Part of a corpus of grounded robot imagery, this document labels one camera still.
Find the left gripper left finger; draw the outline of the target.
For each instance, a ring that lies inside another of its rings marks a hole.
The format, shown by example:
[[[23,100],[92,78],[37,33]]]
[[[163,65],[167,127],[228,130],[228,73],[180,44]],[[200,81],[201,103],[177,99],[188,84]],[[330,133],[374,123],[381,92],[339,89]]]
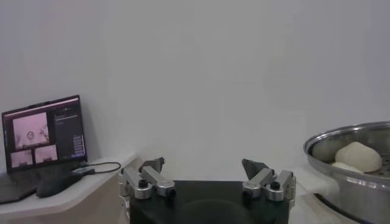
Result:
[[[176,196],[176,184],[174,181],[165,178],[162,168],[165,164],[164,157],[144,161],[135,169],[126,167],[118,173],[119,196],[126,199],[133,195],[137,200],[147,200],[155,193],[168,200]]]

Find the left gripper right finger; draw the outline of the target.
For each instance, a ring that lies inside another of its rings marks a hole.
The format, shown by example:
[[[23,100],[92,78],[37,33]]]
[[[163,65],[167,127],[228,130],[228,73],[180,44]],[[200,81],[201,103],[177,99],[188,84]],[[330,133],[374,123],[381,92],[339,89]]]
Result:
[[[296,177],[292,171],[283,170],[279,174],[265,163],[242,159],[247,181],[243,182],[243,199],[252,201],[265,195],[270,201],[295,201]]]

